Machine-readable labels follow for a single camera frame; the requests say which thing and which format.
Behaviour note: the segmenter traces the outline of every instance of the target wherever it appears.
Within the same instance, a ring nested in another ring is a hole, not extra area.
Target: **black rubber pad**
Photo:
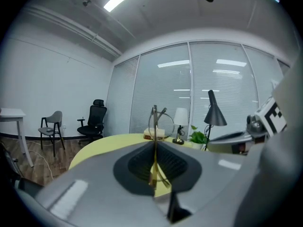
[[[154,143],[148,142],[118,159],[114,165],[114,176],[129,192],[153,196],[154,189],[148,185],[153,163]]]
[[[116,161],[114,176],[129,192],[154,195],[154,189],[148,184],[154,163],[154,151],[154,143],[148,142]],[[164,142],[158,143],[157,161],[172,184],[173,192],[190,190],[202,173],[201,165],[197,160],[169,147]]]

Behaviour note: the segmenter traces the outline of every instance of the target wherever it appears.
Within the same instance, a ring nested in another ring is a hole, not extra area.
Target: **wall baseboard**
[[[11,139],[18,139],[18,135],[14,135],[14,134],[0,133],[0,137],[6,137],[6,138],[11,138]],[[63,137],[64,140],[80,140],[80,139],[86,139],[86,138],[87,138],[86,136]],[[40,137],[25,136],[25,139],[26,140],[40,140]],[[50,140],[50,139],[49,139],[49,137],[42,137],[42,140]]]

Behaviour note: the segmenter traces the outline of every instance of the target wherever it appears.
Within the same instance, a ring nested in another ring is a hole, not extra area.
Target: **yellow surface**
[[[165,139],[167,142],[172,142],[173,138],[169,137]],[[81,161],[95,156],[102,153],[106,153],[112,150],[120,149],[123,147],[131,146],[134,144],[142,143],[142,142],[148,142],[151,140],[145,140],[143,139],[143,134],[120,134],[120,135],[114,135],[105,137],[100,140],[96,140],[84,148],[82,148],[77,155],[74,157],[74,159],[71,161],[70,168],[73,168],[75,165],[79,164]],[[184,142],[184,147],[192,147],[191,143],[188,141]],[[162,170],[160,169],[160,172],[162,176],[165,178],[165,175],[163,174]],[[170,188],[167,189],[162,182],[157,183],[157,189],[155,193],[155,197],[162,196],[164,194],[167,194],[170,192]]]

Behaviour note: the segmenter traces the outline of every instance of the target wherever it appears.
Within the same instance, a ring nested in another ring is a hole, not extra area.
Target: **ceiling beam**
[[[88,28],[82,26],[81,24],[57,13],[50,9],[47,9],[40,5],[26,5],[22,9],[23,11],[31,14],[33,16],[42,18],[54,24],[60,25],[88,40],[93,42],[94,44],[98,45],[102,49],[106,50],[110,54],[115,57],[119,57],[122,55],[122,52],[119,51],[116,47],[114,47],[111,43],[107,40],[100,37],[98,34],[92,32]]]

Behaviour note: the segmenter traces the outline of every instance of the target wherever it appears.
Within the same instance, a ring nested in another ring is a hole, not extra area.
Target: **lamp shade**
[[[227,122],[219,109],[213,90],[208,91],[210,109],[204,119],[204,122],[216,126],[225,126]]]
[[[186,108],[177,108],[174,123],[176,125],[188,125],[188,112]]]

